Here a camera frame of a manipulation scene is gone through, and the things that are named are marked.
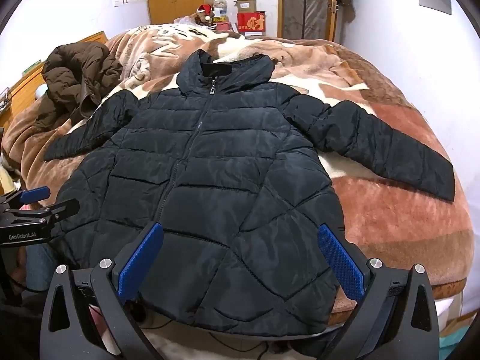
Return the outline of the black puffer jacket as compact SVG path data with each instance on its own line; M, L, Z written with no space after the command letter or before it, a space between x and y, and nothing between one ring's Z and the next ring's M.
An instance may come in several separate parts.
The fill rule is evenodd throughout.
M350 101L329 105L271 79L256 55L216 63L194 52L176 88L109 97L46 159L83 156L58 192L80 210L58 223L56 258L90 268L150 222L164 243L140 294L171 320L242 336L326 329L338 282L317 245L344 217L319 153L445 201L455 196L441 154Z

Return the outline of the wooden bedside desk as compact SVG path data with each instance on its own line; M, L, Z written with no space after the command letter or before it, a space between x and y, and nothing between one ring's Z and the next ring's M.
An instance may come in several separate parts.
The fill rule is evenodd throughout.
M1 111L1 127L7 129L15 116L28 108L36 99L36 92L45 81L42 71L45 62L31 67L8 89L9 104Z

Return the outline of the brown puffer coat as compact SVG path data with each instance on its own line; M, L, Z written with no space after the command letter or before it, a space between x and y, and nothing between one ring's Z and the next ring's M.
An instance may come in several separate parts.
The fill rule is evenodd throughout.
M73 125L88 119L120 83L122 71L103 43L80 41L56 47L43 65L47 90L35 125L54 128L66 119Z

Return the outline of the santa hat plush toy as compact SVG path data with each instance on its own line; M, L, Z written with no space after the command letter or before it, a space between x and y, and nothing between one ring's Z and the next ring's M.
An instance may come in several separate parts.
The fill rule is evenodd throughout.
M201 4L192 18L198 25L210 26L213 22L214 13L211 4Z

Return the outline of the red gift box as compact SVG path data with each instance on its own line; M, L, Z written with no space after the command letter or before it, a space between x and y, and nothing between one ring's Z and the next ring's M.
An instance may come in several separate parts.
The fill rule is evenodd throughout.
M264 33L266 22L265 13L256 12L239 12L237 14L237 27L239 33Z

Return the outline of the brown cardboard box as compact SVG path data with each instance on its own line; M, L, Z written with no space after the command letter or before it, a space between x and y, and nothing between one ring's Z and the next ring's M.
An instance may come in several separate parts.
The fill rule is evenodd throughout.
M238 13L254 13L256 9L256 0L235 0L235 7Z

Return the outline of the wooden framed door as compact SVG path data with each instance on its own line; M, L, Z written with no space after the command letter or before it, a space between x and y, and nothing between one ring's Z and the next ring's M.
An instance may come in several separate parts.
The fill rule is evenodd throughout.
M338 0L278 0L277 36L286 39L335 39Z

